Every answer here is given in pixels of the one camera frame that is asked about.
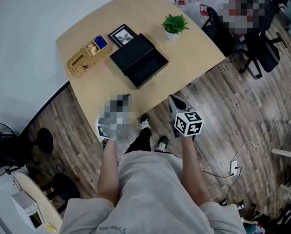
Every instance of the framed picture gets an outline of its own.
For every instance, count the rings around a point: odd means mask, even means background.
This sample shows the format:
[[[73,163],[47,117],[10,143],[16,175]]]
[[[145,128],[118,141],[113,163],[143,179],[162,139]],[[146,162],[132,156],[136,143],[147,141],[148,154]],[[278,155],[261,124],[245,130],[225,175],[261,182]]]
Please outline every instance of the framed picture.
[[[127,27],[126,24],[118,27],[114,30],[108,37],[119,47],[123,47],[125,44],[130,42],[136,37],[136,33],[133,32],[130,28]]]

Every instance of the black baseboard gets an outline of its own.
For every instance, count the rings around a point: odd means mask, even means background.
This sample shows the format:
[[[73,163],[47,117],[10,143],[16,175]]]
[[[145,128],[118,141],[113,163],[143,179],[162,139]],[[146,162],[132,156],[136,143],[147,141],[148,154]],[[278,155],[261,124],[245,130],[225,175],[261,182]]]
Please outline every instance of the black baseboard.
[[[28,128],[30,127],[30,125],[36,120],[36,118],[42,113],[42,111],[53,101],[53,99],[55,97],[57,97],[68,85],[69,85],[69,81],[67,81],[46,103],[44,106],[42,106],[42,108],[39,109],[39,111],[35,114],[35,116],[29,121],[29,123],[27,124],[27,126],[24,128],[24,130],[21,132],[20,137],[24,137],[27,132],[28,132]]]

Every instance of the potted plant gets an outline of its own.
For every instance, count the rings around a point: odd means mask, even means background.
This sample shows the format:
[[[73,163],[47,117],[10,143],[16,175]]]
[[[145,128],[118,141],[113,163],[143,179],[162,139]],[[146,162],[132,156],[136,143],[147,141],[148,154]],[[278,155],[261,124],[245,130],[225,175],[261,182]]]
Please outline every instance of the potted plant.
[[[167,39],[174,40],[177,38],[179,32],[182,32],[184,29],[189,29],[186,27],[186,24],[188,24],[188,22],[186,22],[183,15],[172,16],[169,14],[162,24],[165,29]]]

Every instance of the power outlet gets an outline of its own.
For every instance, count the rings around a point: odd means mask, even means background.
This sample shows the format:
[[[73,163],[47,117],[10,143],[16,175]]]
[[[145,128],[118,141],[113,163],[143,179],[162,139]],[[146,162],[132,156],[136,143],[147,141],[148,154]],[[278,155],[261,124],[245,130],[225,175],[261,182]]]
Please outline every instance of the power outlet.
[[[238,169],[238,161],[237,160],[232,160],[230,162],[230,175],[231,176],[236,176],[237,175],[237,169]]]

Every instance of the blue item in basket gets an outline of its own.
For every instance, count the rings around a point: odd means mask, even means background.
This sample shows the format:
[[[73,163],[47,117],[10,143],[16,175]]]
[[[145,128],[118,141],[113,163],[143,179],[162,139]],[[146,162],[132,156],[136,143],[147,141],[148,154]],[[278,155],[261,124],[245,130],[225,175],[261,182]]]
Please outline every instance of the blue item in basket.
[[[106,41],[103,39],[102,36],[96,37],[95,42],[98,45],[98,47],[101,49],[103,49],[107,45]]]

